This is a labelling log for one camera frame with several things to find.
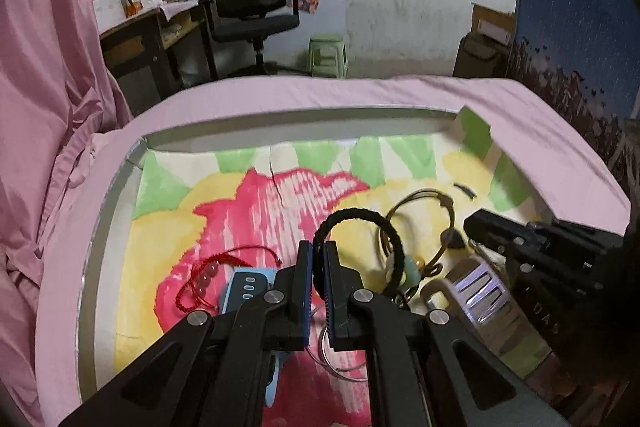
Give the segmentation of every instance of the table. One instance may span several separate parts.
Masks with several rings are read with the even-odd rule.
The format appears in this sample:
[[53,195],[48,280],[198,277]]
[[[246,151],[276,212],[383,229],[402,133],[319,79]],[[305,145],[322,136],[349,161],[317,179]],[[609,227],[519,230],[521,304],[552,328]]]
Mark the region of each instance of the table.
[[[168,30],[168,26],[174,24],[180,26],[177,32]],[[218,80],[204,2],[170,20],[160,7],[155,7],[108,29],[100,35],[104,61],[115,78],[148,66],[160,99],[164,100],[184,87],[172,47],[197,28],[210,79]]]

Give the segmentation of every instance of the green paint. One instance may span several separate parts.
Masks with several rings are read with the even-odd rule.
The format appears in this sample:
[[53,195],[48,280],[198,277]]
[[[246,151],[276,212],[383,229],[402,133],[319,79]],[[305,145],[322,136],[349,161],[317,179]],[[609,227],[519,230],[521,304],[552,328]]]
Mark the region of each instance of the green paint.
[[220,172],[247,172],[254,164],[255,148],[216,152]]
[[414,179],[436,177],[436,156],[431,136],[391,136],[386,138],[386,142],[407,166]]
[[351,174],[376,188],[385,182],[385,168],[382,163],[380,139],[363,136],[349,151],[351,158]]
[[158,210],[175,210],[190,190],[158,163],[153,151],[147,151],[133,218]]
[[529,181],[520,173],[506,154],[502,154],[495,166],[491,180],[489,200],[495,210],[504,212],[520,206],[530,195]]
[[458,118],[465,131],[465,137],[462,140],[464,148],[478,158],[484,158],[494,142],[489,124],[468,107],[460,109]]
[[294,142],[291,145],[296,151],[300,167],[312,169],[323,176],[329,172],[341,150],[338,143],[328,140]]

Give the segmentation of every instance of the pink tablecloth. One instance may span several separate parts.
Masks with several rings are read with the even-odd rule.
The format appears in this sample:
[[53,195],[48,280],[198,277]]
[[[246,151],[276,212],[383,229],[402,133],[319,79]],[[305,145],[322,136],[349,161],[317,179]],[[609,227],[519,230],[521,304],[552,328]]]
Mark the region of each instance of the pink tablecloth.
[[317,107],[401,105],[459,110],[468,105],[562,219],[624,233],[629,202],[602,160],[557,113],[510,80],[432,76],[394,80],[238,78],[172,96],[114,134],[78,187],[45,256],[36,324],[36,377],[47,426],[79,405],[76,311],[92,230],[122,158],[141,136],[197,121]]

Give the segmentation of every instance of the stool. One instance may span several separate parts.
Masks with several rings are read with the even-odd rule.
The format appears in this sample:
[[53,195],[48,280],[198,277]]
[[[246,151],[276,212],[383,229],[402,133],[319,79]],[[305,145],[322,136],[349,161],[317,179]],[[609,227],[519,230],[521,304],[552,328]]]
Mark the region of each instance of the stool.
[[349,61],[344,36],[340,33],[316,33],[309,39],[311,76],[346,78]]

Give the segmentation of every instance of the silver screw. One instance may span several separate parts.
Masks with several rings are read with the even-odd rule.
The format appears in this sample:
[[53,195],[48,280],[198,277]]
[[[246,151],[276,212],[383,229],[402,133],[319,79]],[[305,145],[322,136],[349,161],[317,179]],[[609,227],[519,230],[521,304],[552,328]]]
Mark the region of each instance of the silver screw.
[[373,292],[360,288],[353,292],[353,298],[358,302],[370,302],[373,299]]
[[187,322],[191,326],[201,326],[205,322],[207,322],[208,318],[209,318],[209,315],[207,315],[207,312],[204,312],[202,310],[196,310],[194,312],[191,312],[189,315],[187,315]]
[[434,310],[429,313],[429,320],[439,326],[444,326],[449,322],[449,314],[444,310]]
[[284,300],[284,293],[279,290],[269,290],[264,294],[264,300],[269,304],[278,304]]

